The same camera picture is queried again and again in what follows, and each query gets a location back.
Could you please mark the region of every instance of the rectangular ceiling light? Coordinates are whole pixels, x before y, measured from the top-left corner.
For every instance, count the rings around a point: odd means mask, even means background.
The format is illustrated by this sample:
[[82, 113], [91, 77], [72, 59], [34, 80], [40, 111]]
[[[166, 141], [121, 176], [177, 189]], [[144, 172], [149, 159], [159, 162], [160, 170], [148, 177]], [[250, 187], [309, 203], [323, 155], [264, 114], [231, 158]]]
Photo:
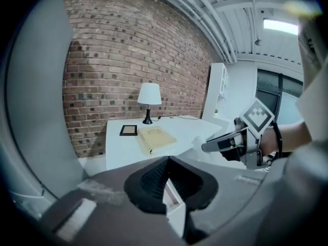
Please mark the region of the rectangular ceiling light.
[[264, 19], [264, 28], [279, 30], [289, 34], [298, 35], [298, 26], [281, 21]]

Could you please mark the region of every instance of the ceiling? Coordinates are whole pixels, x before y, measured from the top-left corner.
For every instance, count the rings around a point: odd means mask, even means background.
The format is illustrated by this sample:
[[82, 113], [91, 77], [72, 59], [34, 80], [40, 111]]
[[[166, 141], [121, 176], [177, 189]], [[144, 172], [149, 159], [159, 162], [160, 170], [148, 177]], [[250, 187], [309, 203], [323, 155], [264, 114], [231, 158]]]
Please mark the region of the ceiling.
[[168, 1], [200, 27], [225, 63], [252, 60], [302, 73], [297, 36], [263, 28], [264, 18], [297, 24], [284, 11], [292, 0]]

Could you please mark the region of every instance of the white lampshade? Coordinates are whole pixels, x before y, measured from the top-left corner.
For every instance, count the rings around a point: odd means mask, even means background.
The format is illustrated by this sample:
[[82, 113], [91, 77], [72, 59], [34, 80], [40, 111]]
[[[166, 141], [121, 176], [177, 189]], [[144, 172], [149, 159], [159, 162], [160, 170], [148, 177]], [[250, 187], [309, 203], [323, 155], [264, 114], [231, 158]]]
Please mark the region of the white lampshade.
[[145, 105], [161, 105], [159, 85], [155, 83], [142, 83], [138, 103]]

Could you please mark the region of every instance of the desk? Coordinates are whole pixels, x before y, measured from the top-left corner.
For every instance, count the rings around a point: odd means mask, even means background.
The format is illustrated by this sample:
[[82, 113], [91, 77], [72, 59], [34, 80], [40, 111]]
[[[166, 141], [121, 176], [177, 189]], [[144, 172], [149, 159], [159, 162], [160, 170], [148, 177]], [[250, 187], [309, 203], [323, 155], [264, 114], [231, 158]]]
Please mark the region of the desk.
[[[162, 156], [177, 156], [193, 147], [192, 141], [197, 136], [207, 139], [221, 129], [207, 121], [196, 119], [193, 116], [162, 117], [153, 121], [151, 125], [142, 123], [142, 118], [109, 120], [106, 131], [106, 169], [116, 169], [146, 159]], [[137, 125], [137, 128], [160, 126], [177, 140], [177, 145], [172, 150], [146, 155], [141, 151], [137, 136], [120, 136], [123, 125]]]

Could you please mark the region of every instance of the white cabinet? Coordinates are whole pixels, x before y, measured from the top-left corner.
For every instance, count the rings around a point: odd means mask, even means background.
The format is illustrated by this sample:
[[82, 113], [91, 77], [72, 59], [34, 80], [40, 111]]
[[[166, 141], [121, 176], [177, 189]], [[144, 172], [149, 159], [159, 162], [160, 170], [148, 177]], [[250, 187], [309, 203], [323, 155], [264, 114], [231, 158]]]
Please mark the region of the white cabinet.
[[232, 128], [233, 121], [224, 112], [229, 93], [229, 81], [225, 65], [213, 63], [202, 119], [222, 127], [216, 136], [223, 135]]

